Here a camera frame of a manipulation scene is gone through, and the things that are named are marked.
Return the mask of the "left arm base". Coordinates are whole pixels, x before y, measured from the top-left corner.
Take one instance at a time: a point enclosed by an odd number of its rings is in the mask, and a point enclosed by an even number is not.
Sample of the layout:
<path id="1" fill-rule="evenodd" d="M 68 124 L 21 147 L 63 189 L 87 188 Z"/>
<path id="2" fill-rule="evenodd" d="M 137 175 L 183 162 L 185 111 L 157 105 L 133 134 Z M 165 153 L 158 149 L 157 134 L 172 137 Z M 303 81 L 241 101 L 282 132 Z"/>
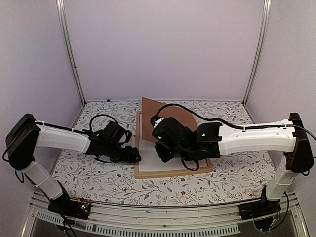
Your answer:
<path id="1" fill-rule="evenodd" d="M 71 200 L 67 197 L 59 197 L 56 200 L 49 200 L 48 210 L 64 217 L 87 220 L 90 215 L 91 203 L 83 198 Z"/>

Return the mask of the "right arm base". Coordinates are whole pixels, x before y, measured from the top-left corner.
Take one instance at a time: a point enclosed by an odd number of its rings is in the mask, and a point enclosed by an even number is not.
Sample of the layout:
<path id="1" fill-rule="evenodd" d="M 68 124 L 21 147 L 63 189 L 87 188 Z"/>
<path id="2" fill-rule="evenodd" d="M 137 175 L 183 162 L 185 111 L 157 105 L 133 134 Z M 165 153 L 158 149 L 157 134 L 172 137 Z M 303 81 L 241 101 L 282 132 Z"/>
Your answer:
<path id="1" fill-rule="evenodd" d="M 238 206 L 239 215 L 242 220 L 254 220 L 254 226 L 257 230 L 262 232 L 270 231 L 277 220 L 279 219 L 279 212 L 281 211 L 280 200 L 268 201 L 261 199 L 259 201 L 241 204 Z"/>

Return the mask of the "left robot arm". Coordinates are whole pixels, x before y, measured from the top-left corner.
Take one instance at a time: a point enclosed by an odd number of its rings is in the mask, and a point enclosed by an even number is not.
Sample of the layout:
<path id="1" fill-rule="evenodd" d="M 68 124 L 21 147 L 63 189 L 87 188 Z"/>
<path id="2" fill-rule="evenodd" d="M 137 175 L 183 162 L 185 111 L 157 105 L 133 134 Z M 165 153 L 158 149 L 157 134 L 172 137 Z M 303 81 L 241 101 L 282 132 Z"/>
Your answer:
<path id="1" fill-rule="evenodd" d="M 70 214 L 74 207 L 67 192 L 36 162 L 34 150 L 57 148 L 92 155 L 96 160 L 106 156 L 109 163 L 135 164 L 141 161 L 141 156 L 136 147 L 127 145 L 131 137 L 132 132 L 114 118 L 101 130 L 93 131 L 90 127 L 79 131 L 38 121 L 32 114 L 25 114 L 7 135 L 2 159 L 41 189 L 62 214 Z"/>

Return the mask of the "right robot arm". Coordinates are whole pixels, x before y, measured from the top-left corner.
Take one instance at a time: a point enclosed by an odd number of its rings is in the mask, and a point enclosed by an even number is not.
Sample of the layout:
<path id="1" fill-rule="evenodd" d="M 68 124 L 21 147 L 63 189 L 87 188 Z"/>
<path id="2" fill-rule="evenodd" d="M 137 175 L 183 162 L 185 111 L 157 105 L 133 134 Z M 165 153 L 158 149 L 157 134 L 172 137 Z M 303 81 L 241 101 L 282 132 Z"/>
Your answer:
<path id="1" fill-rule="evenodd" d="M 163 118 L 160 113 L 166 104 L 152 116 L 152 136 L 155 150 L 163 162 L 179 158 L 182 163 L 219 158 L 239 152 L 279 151 L 283 158 L 272 180 L 262 189 L 261 200 L 255 205 L 259 215 L 274 208 L 298 174 L 308 174 L 315 163 L 309 138 L 316 137 L 304 128 L 298 113 L 288 119 L 272 123 L 235 125 L 221 118 L 197 117 L 205 122 L 195 131 L 173 117 Z"/>

